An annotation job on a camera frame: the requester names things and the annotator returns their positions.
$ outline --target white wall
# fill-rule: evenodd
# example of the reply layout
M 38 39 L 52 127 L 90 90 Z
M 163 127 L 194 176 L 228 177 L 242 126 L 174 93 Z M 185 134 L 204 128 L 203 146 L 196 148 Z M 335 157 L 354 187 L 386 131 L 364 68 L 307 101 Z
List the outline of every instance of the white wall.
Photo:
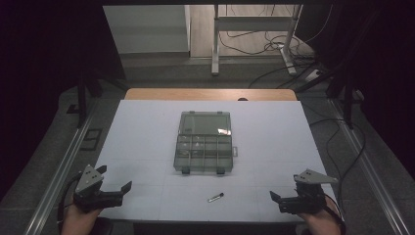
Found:
M 189 52 L 188 6 L 104 6 L 104 11 L 119 54 Z

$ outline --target white desk leg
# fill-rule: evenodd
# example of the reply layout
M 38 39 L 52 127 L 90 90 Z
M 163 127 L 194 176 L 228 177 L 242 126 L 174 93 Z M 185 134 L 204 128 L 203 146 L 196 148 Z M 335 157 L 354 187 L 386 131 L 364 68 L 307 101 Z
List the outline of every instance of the white desk leg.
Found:
M 217 45 L 219 33 L 219 9 L 214 5 L 214 25 L 213 25 L 213 47 L 211 49 L 211 74 L 219 75 L 219 46 Z
M 288 28 L 287 31 L 287 37 L 286 37 L 286 41 L 284 43 L 284 47 L 280 50 L 281 52 L 281 56 L 284 59 L 284 62 L 286 64 L 286 67 L 288 67 L 288 73 L 290 75 L 296 75 L 296 68 L 293 67 L 293 59 L 291 58 L 290 55 L 290 43 L 291 43 L 291 39 L 293 38 L 294 35 L 294 30 L 296 29 L 296 25 L 297 22 L 299 20 L 299 15 L 300 15 L 300 9 L 301 9 L 301 5 L 296 5 L 296 10 L 293 12 L 293 17 L 291 19 L 291 23 L 290 23 L 290 27 Z

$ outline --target white tabletop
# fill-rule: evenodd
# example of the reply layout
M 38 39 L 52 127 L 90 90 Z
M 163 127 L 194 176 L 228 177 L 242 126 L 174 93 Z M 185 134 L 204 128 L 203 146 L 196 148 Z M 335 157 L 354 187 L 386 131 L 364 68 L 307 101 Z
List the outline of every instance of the white tabletop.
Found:
M 233 170 L 224 176 L 173 167 L 183 111 L 229 112 Z M 103 191 L 132 180 L 122 207 L 105 209 L 116 219 L 161 221 L 301 221 L 280 213 L 269 191 L 296 197 L 294 174 L 307 168 L 326 174 L 298 101 L 121 101 L 96 166 L 107 165 Z M 330 185 L 324 191 L 334 196 Z M 224 193 L 212 203 L 208 198 Z

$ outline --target transparent compartment box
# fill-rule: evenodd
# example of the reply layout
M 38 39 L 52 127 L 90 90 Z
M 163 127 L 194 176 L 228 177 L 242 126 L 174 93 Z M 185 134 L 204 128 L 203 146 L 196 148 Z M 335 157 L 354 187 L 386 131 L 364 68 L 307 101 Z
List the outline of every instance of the transparent compartment box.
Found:
M 231 118 L 227 112 L 183 112 L 177 136 L 174 168 L 211 171 L 224 174 L 232 171 Z

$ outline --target white metal stand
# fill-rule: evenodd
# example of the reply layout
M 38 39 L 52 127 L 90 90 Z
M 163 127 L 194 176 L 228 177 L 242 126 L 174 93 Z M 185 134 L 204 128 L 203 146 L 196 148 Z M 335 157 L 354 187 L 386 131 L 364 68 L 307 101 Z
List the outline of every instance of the white metal stand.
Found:
M 292 17 L 219 17 L 218 5 L 214 5 L 213 46 L 211 54 L 211 74 L 219 75 L 219 31 L 287 31 L 284 47 L 280 50 L 290 75 L 297 74 L 289 53 L 291 39 L 293 38 L 299 20 L 301 5 L 296 5 Z

